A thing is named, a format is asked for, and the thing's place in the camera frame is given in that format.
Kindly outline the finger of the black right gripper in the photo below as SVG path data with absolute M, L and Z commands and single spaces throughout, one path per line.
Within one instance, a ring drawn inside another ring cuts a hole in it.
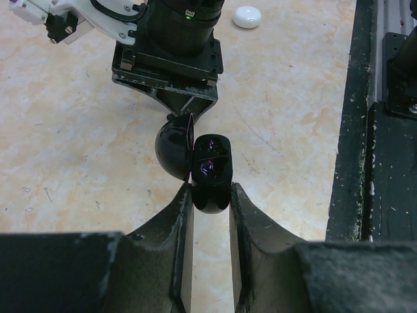
M 146 87 L 143 93 L 159 102 L 175 117 L 191 113 L 195 122 L 218 101 L 218 88 L 216 86 Z

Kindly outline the black round charging case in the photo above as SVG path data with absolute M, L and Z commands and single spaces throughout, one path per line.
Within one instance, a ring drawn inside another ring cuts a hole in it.
M 196 209 L 221 213 L 231 201 L 231 142 L 219 134 L 194 137 L 191 113 L 172 117 L 155 139 L 156 158 L 171 176 L 191 184 Z

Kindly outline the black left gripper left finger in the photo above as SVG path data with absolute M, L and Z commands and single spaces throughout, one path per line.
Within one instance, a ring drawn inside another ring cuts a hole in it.
M 4 233 L 2 312 L 189 312 L 194 212 L 184 183 L 129 234 Z

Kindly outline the white round charging case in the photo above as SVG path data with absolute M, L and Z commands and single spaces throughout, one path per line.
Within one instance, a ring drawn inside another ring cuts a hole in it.
M 262 14 L 253 6 L 242 6 L 235 10 L 233 21 L 236 26 L 243 29 L 253 29 L 261 24 Z

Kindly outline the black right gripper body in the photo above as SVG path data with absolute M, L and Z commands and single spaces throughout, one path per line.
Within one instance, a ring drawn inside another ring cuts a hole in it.
M 219 40 L 214 26 L 223 1 L 145 1 L 133 5 L 124 23 L 132 45 L 118 43 L 113 56 L 113 81 L 138 88 L 215 87 L 223 72 Z

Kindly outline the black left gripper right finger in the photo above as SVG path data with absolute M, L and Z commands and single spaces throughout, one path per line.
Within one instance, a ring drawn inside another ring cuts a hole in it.
M 231 187 L 236 312 L 415 312 L 413 242 L 305 241 Z

